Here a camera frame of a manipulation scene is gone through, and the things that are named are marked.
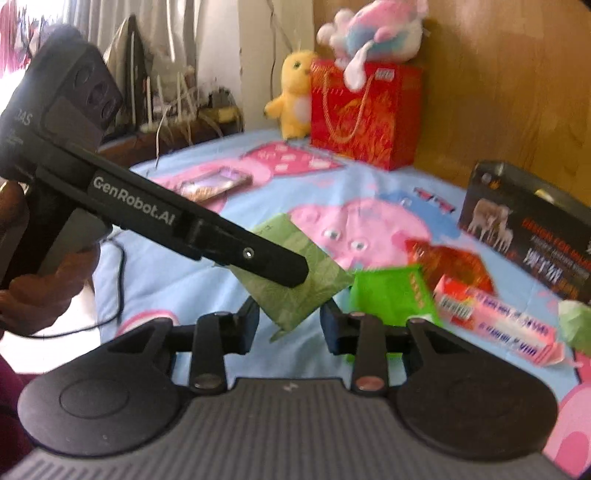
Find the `person's left hand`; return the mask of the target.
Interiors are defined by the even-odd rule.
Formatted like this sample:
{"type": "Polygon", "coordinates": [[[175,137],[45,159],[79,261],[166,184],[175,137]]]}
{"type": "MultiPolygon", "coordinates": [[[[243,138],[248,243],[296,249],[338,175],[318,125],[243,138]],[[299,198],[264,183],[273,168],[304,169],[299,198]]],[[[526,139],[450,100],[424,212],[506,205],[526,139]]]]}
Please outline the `person's left hand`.
{"type": "Polygon", "coordinates": [[[97,267],[99,246],[68,254],[55,273],[24,275],[1,292],[1,328],[28,336],[52,326],[97,267]]]}

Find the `maroon sleeved forearm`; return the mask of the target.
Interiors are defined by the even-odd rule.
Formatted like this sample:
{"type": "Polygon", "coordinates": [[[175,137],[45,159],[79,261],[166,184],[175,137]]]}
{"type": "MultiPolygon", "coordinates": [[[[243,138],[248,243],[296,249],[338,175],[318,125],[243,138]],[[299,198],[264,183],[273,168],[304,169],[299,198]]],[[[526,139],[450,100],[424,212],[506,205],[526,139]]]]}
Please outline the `maroon sleeved forearm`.
{"type": "Polygon", "coordinates": [[[17,404],[29,378],[17,374],[0,358],[0,471],[2,474],[17,465],[32,449],[22,427],[17,404]]]}

